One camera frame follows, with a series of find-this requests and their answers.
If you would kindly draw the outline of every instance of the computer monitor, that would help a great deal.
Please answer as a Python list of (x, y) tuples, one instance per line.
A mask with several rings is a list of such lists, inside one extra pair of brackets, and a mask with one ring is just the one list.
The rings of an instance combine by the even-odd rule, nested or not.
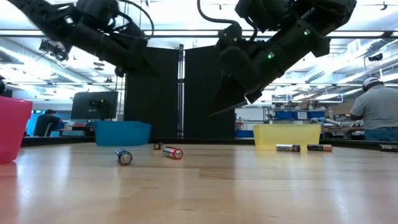
[(118, 92), (81, 92), (73, 98), (70, 119), (112, 119), (116, 117)]

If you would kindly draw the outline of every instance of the pink bin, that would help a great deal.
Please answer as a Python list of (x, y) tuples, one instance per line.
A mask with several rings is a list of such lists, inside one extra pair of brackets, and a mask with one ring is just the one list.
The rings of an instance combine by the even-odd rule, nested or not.
[(0, 96), (0, 164), (18, 155), (33, 103)]

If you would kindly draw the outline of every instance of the ceiling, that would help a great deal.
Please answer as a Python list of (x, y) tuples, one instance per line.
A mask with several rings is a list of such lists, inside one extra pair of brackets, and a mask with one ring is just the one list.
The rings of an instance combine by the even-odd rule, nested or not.
[[(243, 29), (251, 30), (251, 27), (240, 19), (234, 11), (237, 1), (201, 0), (201, 5), (207, 16), (234, 19), (240, 23)], [(396, 73), (398, 43), (393, 41), (381, 42), (377, 39), (380, 34), (373, 34), (370, 31), (397, 30), (398, 2), (395, 0), (357, 1), (358, 6), (351, 20), (339, 31), (366, 31), (363, 33), (356, 32), (355, 35), (375, 35), (375, 39), (352, 39), (349, 37), (349, 32), (340, 32), (339, 35), (346, 34), (347, 38), (332, 39), (330, 55), (315, 58), (312, 54), (308, 54), (290, 68), (282, 78), (277, 79), (274, 85), (267, 87), (261, 100), (269, 99), (270, 95), (275, 99), (286, 99), (287, 97), (290, 97), (291, 100), (294, 98), (302, 99), (307, 94), (306, 96), (311, 96), (311, 98), (319, 98), (320, 95), (336, 95), (331, 98), (324, 96), (323, 99), (339, 101), (342, 95), (351, 97), (360, 93), (353, 91), (352, 94), (344, 95), (344, 93), (356, 90), (358, 87), (342, 85), (357, 85), (364, 76), (369, 74), (379, 75), (381, 72), (382, 75), (388, 75)], [(49, 0), (48, 2), (55, 4), (73, 1)], [(216, 38), (192, 37), (193, 33), (198, 36), (207, 31), (192, 30), (215, 30), (226, 27), (224, 24), (208, 22), (201, 18), (197, 12), (196, 0), (148, 0), (148, 6), (146, 6), (146, 1), (134, 2), (142, 5), (149, 13), (154, 21), (155, 30), (162, 32), (162, 35), (173, 36), (176, 32), (184, 33), (179, 34), (179, 37), (154, 37), (149, 41), (150, 47), (177, 49), (180, 44), (183, 44), (185, 49), (190, 49), (213, 45), (217, 41)], [(388, 5), (385, 10), (381, 10), (383, 2)], [(149, 20), (144, 14), (140, 14), (138, 9), (125, 6), (124, 3), (120, 3), (119, 7), (121, 11), (132, 17), (141, 29), (150, 29)], [(7, 1), (0, 3), (0, 21), (0, 30), (37, 30), (23, 13)], [(113, 82), (116, 81), (113, 65), (102, 62), (104, 63), (103, 70), (97, 71), (93, 63), (98, 62), (98, 59), (78, 48), (72, 48), (68, 62), (57, 63), (54, 58), (39, 51), (42, 39), (41, 37), (24, 37), (23, 35), (20, 37), (0, 37), (0, 58), (1, 52), (3, 52), (8, 59), (7, 63), (1, 62), (0, 72), (5, 72), (8, 76), (12, 73), (14, 82), (26, 82), (28, 80), (29, 82), (56, 82), (58, 85), (9, 85), (8, 88), (34, 91), (35, 95), (43, 98), (60, 99), (70, 99), (69, 96), (73, 96), (76, 91), (104, 91), (115, 88), (114, 84), (103, 85), (107, 78), (112, 78)], [(377, 50), (366, 51), (371, 43), (382, 45), (382, 47)], [(384, 54), (384, 58), (379, 62), (369, 62), (363, 56), (363, 54), (367, 57), (380, 52)], [(18, 61), (23, 61), (24, 64), (18, 64)], [(87, 86), (85, 83), (97, 83), (99, 85)], [(287, 86), (289, 83), (301, 83), (301, 85)], [(329, 86), (337, 83), (340, 86)]]

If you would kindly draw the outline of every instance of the yellow bin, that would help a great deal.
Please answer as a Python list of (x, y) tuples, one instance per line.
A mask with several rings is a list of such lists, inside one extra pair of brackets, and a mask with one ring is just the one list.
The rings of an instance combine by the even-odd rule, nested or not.
[(277, 144), (319, 144), (319, 124), (259, 124), (253, 127), (254, 142), (258, 149), (273, 149)]

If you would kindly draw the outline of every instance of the white cap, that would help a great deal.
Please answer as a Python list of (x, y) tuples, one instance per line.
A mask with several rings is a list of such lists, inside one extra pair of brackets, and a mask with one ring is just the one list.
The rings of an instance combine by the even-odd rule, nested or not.
[(365, 78), (365, 80), (363, 80), (363, 85), (365, 87), (368, 87), (368, 85), (370, 85), (372, 83), (376, 83), (376, 82), (381, 82), (378, 77), (367, 77), (367, 78)]

